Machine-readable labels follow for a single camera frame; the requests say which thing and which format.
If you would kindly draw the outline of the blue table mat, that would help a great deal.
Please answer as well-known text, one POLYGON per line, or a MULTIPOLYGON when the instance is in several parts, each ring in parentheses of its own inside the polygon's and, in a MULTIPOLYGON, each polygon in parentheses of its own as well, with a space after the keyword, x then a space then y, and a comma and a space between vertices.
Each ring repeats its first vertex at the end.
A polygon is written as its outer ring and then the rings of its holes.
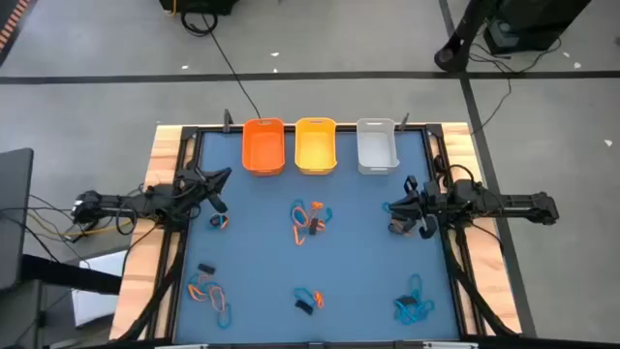
POLYGON ((232 323, 216 325, 206 302, 183 294, 177 312, 178 343, 275 343, 305 341, 392 341, 455 339, 458 336, 443 245, 438 238, 399 236, 388 230, 383 202, 404 194, 408 175, 426 181, 428 168, 420 132, 400 133, 400 164, 389 175, 364 175, 357 168, 357 138, 336 139, 337 166, 331 174, 302 174, 288 162, 278 176, 257 177, 241 163, 238 134, 208 133, 201 146, 206 171, 232 169, 222 193, 229 225, 212 230, 213 210, 204 204, 188 234, 183 276, 198 264, 214 267, 215 281, 232 308, 232 323), (304 202, 310 221, 324 220, 325 230, 295 244, 290 209, 304 202), (313 202, 324 208, 313 210, 313 202), (395 300, 410 296, 408 281, 417 273, 421 295, 435 309, 412 325, 395 318, 395 300), (294 289, 319 291, 325 307, 312 315, 295 307, 294 289))

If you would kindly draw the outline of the white board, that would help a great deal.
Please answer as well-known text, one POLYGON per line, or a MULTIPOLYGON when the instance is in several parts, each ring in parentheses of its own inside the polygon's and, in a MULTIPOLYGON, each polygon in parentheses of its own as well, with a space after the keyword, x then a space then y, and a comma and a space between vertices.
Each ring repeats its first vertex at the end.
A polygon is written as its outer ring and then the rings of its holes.
MULTIPOLYGON (((126 254, 127 251, 122 250, 81 261, 78 265, 82 269, 96 270, 120 276, 126 254)), ((92 321, 112 315, 115 312, 117 300, 118 297, 115 295, 102 295, 94 292, 73 290, 72 303, 76 327, 79 328, 92 321)))

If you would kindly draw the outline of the black orange striped ramp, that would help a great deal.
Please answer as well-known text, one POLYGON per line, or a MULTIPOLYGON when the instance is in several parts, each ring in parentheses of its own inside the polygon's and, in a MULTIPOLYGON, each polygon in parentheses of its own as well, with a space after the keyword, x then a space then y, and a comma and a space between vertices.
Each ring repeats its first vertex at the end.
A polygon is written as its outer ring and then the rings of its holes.
POLYGON ((0 67, 37 0, 0 0, 0 67))

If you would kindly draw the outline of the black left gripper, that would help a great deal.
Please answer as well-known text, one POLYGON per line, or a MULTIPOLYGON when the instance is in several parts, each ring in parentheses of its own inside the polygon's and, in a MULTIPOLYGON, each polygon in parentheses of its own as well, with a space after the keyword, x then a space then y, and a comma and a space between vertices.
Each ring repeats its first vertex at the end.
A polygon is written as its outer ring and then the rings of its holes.
POLYGON ((208 200, 218 213, 226 213, 228 207, 222 201, 220 195, 222 194, 222 190, 228 178, 232 174, 232 169, 226 167, 225 169, 214 172, 196 170, 196 173, 199 176, 199 180, 196 182, 195 188, 189 194, 190 198, 188 199, 186 208, 192 210, 204 200, 208 200))

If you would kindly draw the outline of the black equipment case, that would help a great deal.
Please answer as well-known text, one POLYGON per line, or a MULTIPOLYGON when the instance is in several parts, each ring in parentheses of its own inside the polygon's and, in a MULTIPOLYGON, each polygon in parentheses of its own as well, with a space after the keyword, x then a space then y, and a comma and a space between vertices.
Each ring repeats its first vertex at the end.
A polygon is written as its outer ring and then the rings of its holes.
POLYGON ((165 11, 173 14, 202 13, 228 16, 239 0, 158 0, 165 11))

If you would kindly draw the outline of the black equipment box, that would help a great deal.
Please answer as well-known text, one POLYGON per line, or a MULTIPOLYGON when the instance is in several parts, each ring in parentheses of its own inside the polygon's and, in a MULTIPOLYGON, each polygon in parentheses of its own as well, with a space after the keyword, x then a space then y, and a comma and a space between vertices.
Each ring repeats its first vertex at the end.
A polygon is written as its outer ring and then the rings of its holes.
POLYGON ((546 51, 592 0, 498 0, 484 41, 492 54, 546 51))

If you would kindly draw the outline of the black bar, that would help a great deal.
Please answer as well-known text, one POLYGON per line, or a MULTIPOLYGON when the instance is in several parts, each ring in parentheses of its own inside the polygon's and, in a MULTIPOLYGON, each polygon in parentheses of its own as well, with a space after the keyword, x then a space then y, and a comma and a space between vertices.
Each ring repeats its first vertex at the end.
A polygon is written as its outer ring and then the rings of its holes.
POLYGON ((103 295, 118 295, 122 282, 121 276, 26 254, 21 256, 20 277, 103 295))

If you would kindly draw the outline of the yellow plastic basket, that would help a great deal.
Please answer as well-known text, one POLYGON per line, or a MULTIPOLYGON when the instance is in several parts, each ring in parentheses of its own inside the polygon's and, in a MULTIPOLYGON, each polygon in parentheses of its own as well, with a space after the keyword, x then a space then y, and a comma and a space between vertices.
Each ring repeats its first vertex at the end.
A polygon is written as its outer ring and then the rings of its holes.
POLYGON ((328 175, 337 165, 336 122, 326 117, 301 118, 295 124, 294 162, 305 175, 328 175))

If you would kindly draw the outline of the dark grey flat panel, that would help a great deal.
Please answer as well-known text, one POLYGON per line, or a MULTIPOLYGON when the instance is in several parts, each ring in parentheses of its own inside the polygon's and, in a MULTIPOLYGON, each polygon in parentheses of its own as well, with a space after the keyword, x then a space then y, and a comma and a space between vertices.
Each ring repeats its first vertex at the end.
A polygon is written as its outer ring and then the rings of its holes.
POLYGON ((20 280, 34 151, 0 152, 0 292, 20 280))

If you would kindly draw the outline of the white plastic basket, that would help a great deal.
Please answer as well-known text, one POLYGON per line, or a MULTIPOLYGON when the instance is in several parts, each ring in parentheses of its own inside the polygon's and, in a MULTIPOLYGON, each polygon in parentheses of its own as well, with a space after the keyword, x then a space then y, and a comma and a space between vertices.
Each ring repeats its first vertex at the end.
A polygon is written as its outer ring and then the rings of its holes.
POLYGON ((356 123, 358 170, 363 175, 389 175, 400 161, 395 142, 395 122, 387 118, 362 118, 356 123))

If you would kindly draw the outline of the orange plastic basket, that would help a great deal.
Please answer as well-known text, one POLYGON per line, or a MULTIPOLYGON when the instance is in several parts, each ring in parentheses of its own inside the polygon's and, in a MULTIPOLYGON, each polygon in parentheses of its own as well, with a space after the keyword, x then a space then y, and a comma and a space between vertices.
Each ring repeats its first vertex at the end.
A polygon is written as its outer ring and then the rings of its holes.
POLYGON ((286 163, 285 128, 279 118, 250 119, 242 130, 242 165, 252 175, 279 175, 286 163))

